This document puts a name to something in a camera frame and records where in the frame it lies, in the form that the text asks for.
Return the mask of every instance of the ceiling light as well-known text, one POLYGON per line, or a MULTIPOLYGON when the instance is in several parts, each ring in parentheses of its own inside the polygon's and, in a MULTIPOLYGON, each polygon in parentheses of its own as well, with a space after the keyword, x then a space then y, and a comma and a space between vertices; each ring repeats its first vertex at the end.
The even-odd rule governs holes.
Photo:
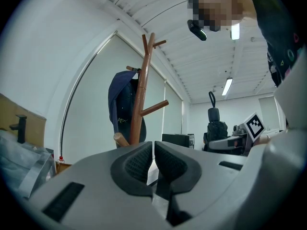
POLYGON ((232 83, 232 78, 228 78, 224 87, 224 91, 222 93, 222 95, 227 95, 227 92, 229 91, 229 88, 231 86, 232 83))
POLYGON ((240 24, 231 26, 230 37, 232 40, 237 40, 240 38, 240 24))

